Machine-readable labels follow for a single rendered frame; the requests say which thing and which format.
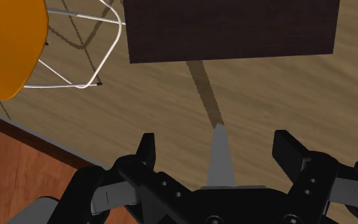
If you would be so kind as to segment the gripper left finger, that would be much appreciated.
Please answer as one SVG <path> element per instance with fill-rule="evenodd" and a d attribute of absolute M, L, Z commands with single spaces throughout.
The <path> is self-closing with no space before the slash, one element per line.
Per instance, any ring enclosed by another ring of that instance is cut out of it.
<path fill-rule="evenodd" d="M 191 191 L 164 172 L 153 170 L 155 136 L 145 133 L 136 154 L 105 170 L 78 169 L 60 199 L 40 197 L 7 224 L 105 224 L 113 208 L 125 209 L 138 224 L 195 224 Z"/>

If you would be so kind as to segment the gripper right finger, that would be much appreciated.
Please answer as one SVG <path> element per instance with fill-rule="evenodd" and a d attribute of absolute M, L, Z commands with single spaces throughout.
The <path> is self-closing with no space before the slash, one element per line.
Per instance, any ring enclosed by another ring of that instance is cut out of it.
<path fill-rule="evenodd" d="M 286 130 L 276 130 L 272 156 L 293 185 L 274 224 L 337 224 L 330 203 L 358 219 L 358 161 L 350 167 L 327 153 L 310 151 Z"/>

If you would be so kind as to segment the brown wooden table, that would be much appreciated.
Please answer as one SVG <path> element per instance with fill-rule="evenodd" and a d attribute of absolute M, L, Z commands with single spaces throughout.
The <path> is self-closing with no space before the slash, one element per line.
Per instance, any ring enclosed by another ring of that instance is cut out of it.
<path fill-rule="evenodd" d="M 40 197 L 61 198 L 77 169 L 97 164 L 0 115 L 0 224 Z"/>

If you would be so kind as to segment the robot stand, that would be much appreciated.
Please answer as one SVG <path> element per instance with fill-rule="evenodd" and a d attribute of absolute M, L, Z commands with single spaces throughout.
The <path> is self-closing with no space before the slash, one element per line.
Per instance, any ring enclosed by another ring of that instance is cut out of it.
<path fill-rule="evenodd" d="M 340 0 L 123 0 L 130 63 L 331 54 Z"/>

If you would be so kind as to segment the orange chair with white legs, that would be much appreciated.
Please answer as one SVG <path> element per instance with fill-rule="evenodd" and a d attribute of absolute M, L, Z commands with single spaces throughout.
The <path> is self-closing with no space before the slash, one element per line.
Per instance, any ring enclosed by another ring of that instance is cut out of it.
<path fill-rule="evenodd" d="M 0 100 L 35 88 L 28 80 L 44 50 L 49 16 L 101 20 L 83 13 L 49 8 L 45 0 L 0 0 Z"/>

